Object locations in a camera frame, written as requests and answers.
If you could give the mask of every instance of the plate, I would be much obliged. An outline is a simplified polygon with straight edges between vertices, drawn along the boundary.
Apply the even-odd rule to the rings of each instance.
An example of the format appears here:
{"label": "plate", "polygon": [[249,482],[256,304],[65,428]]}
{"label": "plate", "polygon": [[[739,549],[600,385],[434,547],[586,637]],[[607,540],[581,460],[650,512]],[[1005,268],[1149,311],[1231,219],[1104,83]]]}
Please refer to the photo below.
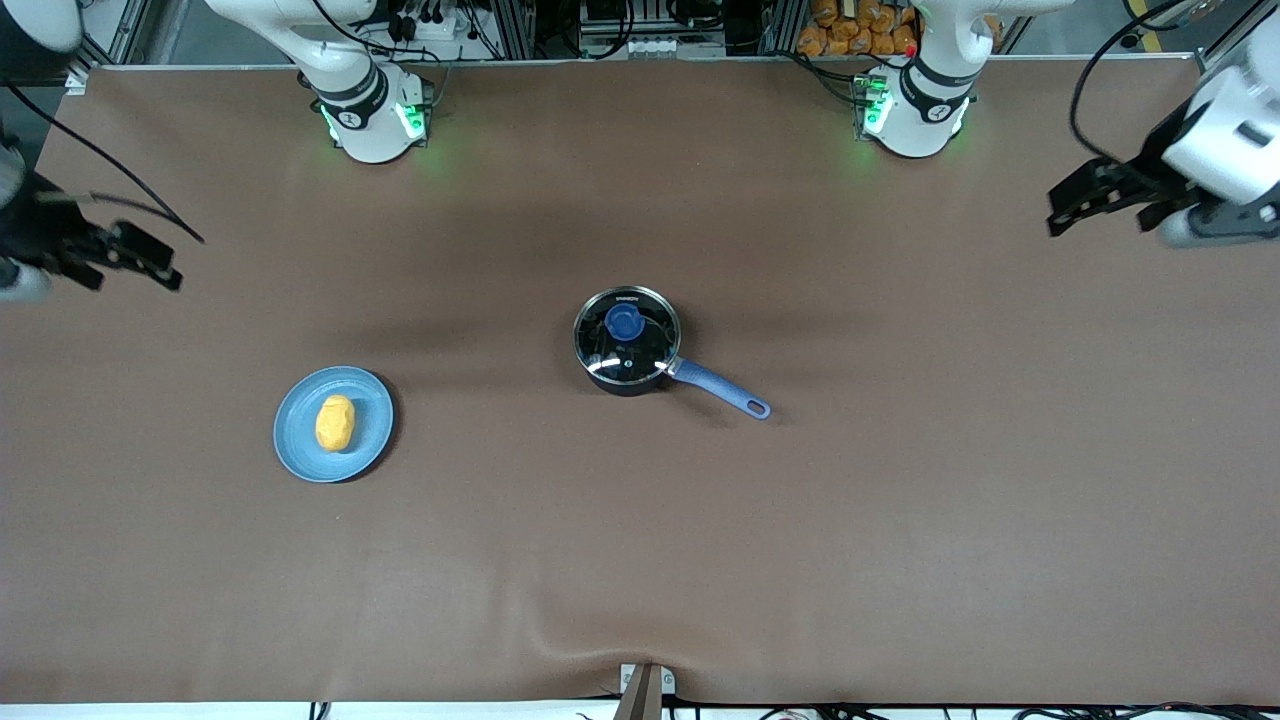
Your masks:
{"label": "plate", "polygon": [[[329,452],[316,441],[316,415],[330,395],[356,406],[356,429],[346,450]],[[392,438],[392,393],[372,373],[335,365],[311,373],[284,396],[275,413],[275,455],[291,473],[312,483],[353,478],[378,460]]]}

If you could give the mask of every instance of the lid knob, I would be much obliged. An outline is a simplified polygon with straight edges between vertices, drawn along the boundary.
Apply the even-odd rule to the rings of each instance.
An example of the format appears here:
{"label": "lid knob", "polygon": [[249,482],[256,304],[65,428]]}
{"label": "lid knob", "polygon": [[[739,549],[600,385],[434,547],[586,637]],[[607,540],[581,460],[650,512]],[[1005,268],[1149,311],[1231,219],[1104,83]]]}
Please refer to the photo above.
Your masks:
{"label": "lid knob", "polygon": [[630,302],[618,302],[604,314],[604,327],[618,342],[631,342],[644,332],[644,316]]}

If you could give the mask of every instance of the yellow potato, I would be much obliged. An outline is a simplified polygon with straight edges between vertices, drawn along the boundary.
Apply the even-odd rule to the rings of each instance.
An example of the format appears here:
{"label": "yellow potato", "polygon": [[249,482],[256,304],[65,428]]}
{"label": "yellow potato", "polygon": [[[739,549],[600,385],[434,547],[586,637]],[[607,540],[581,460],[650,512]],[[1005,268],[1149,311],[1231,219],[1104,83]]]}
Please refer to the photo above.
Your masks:
{"label": "yellow potato", "polygon": [[347,450],[356,429],[356,406],[346,395],[330,395],[316,415],[316,442],[329,452]]}

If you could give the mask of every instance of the pot handle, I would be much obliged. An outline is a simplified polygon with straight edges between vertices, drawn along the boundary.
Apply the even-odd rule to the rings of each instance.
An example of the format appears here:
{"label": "pot handle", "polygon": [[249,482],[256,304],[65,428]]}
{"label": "pot handle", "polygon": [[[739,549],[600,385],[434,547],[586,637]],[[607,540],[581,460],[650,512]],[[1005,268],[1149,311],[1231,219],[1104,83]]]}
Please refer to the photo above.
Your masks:
{"label": "pot handle", "polygon": [[676,364],[671,377],[682,383],[689,383],[705,389],[756,420],[768,418],[769,413],[773,411],[768,402],[755,397],[754,395],[691,360],[681,359],[681,361]]}

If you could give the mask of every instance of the saucepan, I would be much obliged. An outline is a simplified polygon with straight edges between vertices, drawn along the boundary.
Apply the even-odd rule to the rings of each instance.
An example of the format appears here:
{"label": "saucepan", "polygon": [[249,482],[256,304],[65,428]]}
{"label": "saucepan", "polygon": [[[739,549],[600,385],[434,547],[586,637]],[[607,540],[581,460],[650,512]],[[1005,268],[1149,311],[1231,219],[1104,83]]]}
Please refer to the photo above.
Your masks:
{"label": "saucepan", "polygon": [[600,389],[631,397],[664,379],[698,386],[763,420],[769,404],[701,365],[680,356],[680,318],[657,292],[622,286],[586,301],[573,323],[577,361]]}

